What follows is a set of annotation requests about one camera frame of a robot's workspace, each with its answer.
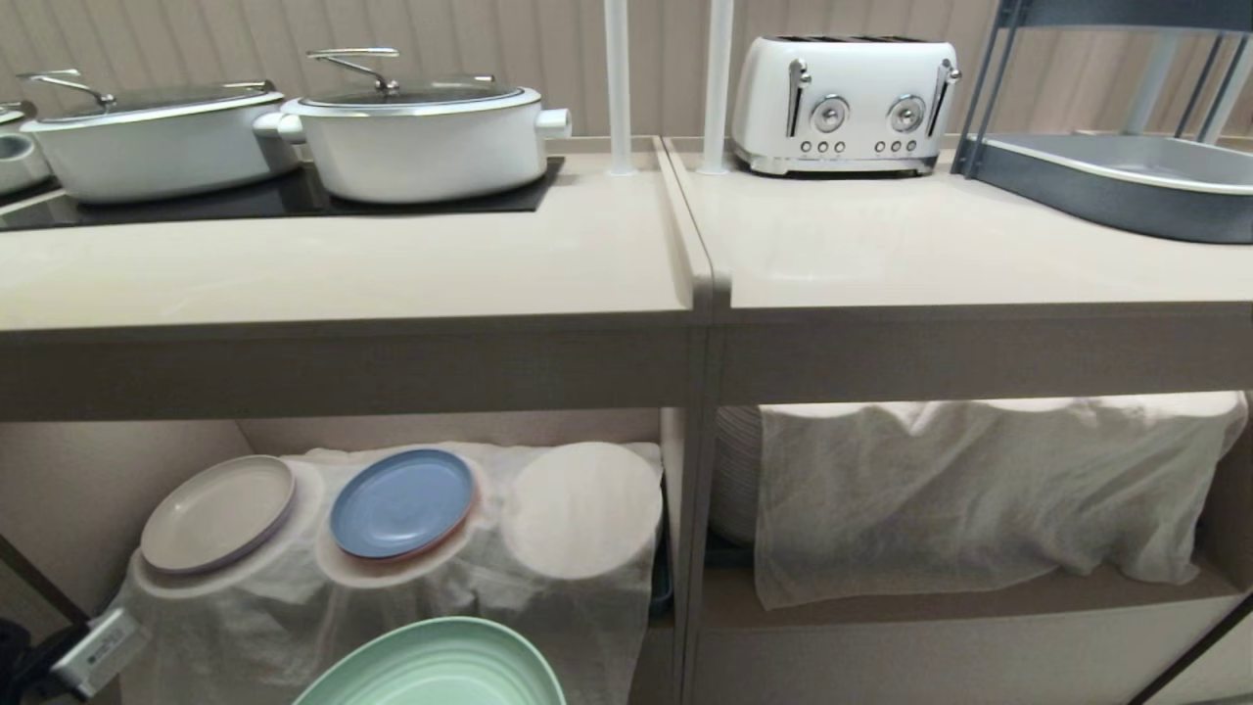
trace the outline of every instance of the toaster lever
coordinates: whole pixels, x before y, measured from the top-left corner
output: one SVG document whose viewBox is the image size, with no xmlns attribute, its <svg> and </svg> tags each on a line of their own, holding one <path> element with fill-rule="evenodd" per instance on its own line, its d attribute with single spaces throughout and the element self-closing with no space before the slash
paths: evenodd
<svg viewBox="0 0 1253 705">
<path fill-rule="evenodd" d="M 944 106 L 944 99 L 949 95 L 949 86 L 961 80 L 961 71 L 955 69 L 952 61 L 945 59 L 940 61 L 940 70 L 936 71 L 936 94 L 935 99 L 931 100 L 931 121 L 927 124 L 927 138 L 935 135 L 936 123 L 940 121 L 940 108 Z"/>
<path fill-rule="evenodd" d="M 787 104 L 787 135 L 789 138 L 796 136 L 796 125 L 801 119 L 801 98 L 804 95 L 804 88 L 809 85 L 811 80 L 809 65 L 804 63 L 804 59 L 793 59 L 788 66 L 788 88 L 791 89 L 791 94 L 788 95 Z"/>
</svg>

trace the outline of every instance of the lid handle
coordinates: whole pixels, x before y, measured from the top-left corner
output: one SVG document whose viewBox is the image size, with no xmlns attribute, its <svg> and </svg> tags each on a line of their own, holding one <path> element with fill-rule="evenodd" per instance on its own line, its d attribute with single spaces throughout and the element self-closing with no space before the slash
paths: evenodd
<svg viewBox="0 0 1253 705">
<path fill-rule="evenodd" d="M 108 108 L 115 100 L 115 98 L 113 96 L 112 93 L 101 93 L 101 91 L 91 88 L 90 85 L 81 84 L 81 83 L 73 81 L 73 80 L 65 80 L 64 78 L 58 78 L 58 76 L 63 76 L 63 75 L 80 76 L 83 74 L 79 73 L 78 69 L 56 69 L 56 70 L 51 70 L 51 71 L 35 71 L 35 73 L 30 73 L 30 74 L 18 74 L 18 80 L 21 80 L 21 81 L 25 81 L 25 83 L 48 83 L 48 84 L 51 84 L 51 85 L 60 85 L 61 88 L 73 88 L 74 90 L 81 90 L 83 93 L 90 93 L 91 98 L 95 98 L 96 104 L 100 105 L 101 108 Z"/>
<path fill-rule="evenodd" d="M 309 59 L 328 61 L 337 66 L 343 66 L 346 69 L 372 76 L 375 79 L 375 89 L 383 95 L 395 95 L 396 93 L 400 93 L 400 84 L 395 80 L 388 79 L 383 74 L 368 66 L 362 66 L 361 64 L 355 64 L 342 59 L 342 56 L 400 56 L 400 51 L 395 49 L 387 46 L 371 46 L 367 49 L 318 49 L 316 51 L 307 51 L 304 55 Z"/>
<path fill-rule="evenodd" d="M 35 108 L 35 104 L 31 103 L 30 100 L 18 100 L 16 103 L 0 103 L 0 113 L 4 113 L 5 110 L 21 113 L 28 118 L 34 118 L 35 114 L 39 113 L 39 110 Z"/>
</svg>

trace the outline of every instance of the white plate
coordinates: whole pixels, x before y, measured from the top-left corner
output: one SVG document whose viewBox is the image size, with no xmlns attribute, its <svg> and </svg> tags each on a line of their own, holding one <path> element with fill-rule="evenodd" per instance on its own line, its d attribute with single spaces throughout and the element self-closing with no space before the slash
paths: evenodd
<svg viewBox="0 0 1253 705">
<path fill-rule="evenodd" d="M 292 470 L 271 456 L 219 463 L 184 482 L 148 517 L 139 550 L 153 569 L 194 574 L 226 566 L 282 526 Z"/>
</svg>

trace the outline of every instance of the plate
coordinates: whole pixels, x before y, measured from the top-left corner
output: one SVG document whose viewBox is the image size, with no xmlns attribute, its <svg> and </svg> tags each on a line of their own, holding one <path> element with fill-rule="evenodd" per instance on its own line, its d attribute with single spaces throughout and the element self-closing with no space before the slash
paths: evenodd
<svg viewBox="0 0 1253 705">
<path fill-rule="evenodd" d="M 331 510 L 331 533 L 358 558 L 420 553 L 461 526 L 474 496 L 474 475 L 461 458 L 406 451 L 352 478 Z"/>
<path fill-rule="evenodd" d="M 247 556 L 287 520 L 296 476 L 271 456 L 219 463 L 184 482 L 148 517 L 139 551 L 153 569 L 195 574 Z"/>
<path fill-rule="evenodd" d="M 294 705 L 565 705 L 544 656 L 517 632 L 475 617 L 427 620 L 371 641 Z"/>
<path fill-rule="evenodd" d="M 523 468 L 501 523 L 505 546 L 524 566 L 584 580 L 652 550 L 660 520 L 660 477 L 648 461 L 611 443 L 575 443 Z"/>
</svg>

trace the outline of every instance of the white pole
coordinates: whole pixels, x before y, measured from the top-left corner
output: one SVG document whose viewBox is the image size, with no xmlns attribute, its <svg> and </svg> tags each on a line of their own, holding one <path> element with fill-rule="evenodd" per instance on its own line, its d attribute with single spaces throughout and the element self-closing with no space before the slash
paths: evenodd
<svg viewBox="0 0 1253 705">
<path fill-rule="evenodd" d="M 1149 118 L 1153 115 L 1153 108 L 1158 104 L 1162 89 L 1170 75 L 1170 66 L 1174 65 L 1178 50 L 1178 33 L 1168 31 L 1158 36 L 1153 54 L 1149 56 L 1149 66 L 1140 81 L 1140 90 L 1135 94 L 1135 101 L 1131 103 L 1131 114 L 1126 118 L 1126 125 L 1123 126 L 1123 134 L 1144 134 Z"/>
<path fill-rule="evenodd" d="M 1218 98 L 1214 100 L 1213 108 L 1209 109 L 1209 115 L 1205 116 L 1205 124 L 1202 125 L 1197 142 L 1205 144 L 1218 142 L 1223 128 L 1227 126 L 1227 119 L 1232 116 L 1232 110 L 1235 109 L 1235 101 L 1239 99 L 1240 91 L 1244 90 L 1244 84 L 1248 83 L 1250 71 L 1253 71 L 1253 49 L 1249 48 L 1248 36 L 1242 36 L 1239 45 L 1235 48 L 1235 56 L 1232 59 L 1232 65 L 1227 75 L 1223 76 L 1223 85 L 1219 89 Z"/>
<path fill-rule="evenodd" d="M 630 159 L 630 53 L 626 0 L 605 0 L 605 63 L 609 68 L 609 173 L 635 173 Z"/>
<path fill-rule="evenodd" d="M 730 38 L 736 25 L 736 0 L 713 0 L 709 8 L 709 69 L 705 74 L 705 139 L 703 174 L 724 174 L 727 139 L 727 85 L 730 83 Z"/>
</svg>

